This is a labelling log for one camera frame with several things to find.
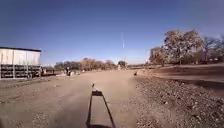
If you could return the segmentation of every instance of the building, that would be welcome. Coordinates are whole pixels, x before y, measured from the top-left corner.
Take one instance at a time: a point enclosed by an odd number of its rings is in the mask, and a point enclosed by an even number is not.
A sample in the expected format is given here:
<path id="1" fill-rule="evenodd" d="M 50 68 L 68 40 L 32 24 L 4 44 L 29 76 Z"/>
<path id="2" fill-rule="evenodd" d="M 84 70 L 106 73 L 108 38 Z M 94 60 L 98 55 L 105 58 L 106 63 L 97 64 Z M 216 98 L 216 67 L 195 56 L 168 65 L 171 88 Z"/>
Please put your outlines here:
<path id="1" fill-rule="evenodd" d="M 38 75 L 41 50 L 0 47 L 0 79 Z"/>

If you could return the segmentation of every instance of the dirt road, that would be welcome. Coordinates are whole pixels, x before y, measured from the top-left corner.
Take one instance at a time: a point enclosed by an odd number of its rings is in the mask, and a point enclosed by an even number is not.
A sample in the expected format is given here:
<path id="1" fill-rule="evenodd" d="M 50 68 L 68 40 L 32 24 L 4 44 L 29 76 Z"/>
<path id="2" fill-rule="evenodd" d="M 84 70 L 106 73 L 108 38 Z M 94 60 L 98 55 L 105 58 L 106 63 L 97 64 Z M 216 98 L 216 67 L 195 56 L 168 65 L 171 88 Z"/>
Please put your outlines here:
<path id="1" fill-rule="evenodd" d="M 89 113 L 92 85 L 95 84 L 95 88 L 101 90 L 105 97 L 112 120 L 116 123 L 125 122 L 128 127 L 129 123 L 132 125 L 135 122 L 132 121 L 131 114 L 121 114 L 119 108 L 132 91 L 132 77 L 130 72 L 100 72 L 75 77 L 44 78 L 32 84 L 22 83 L 21 86 L 14 86 L 18 82 L 2 85 L 2 125 L 4 128 L 84 128 Z M 112 127 L 106 105 L 102 96 L 93 96 L 90 121 L 92 125 Z"/>
<path id="2" fill-rule="evenodd" d="M 222 127 L 223 118 L 213 92 L 133 71 L 0 83 L 0 128 Z"/>

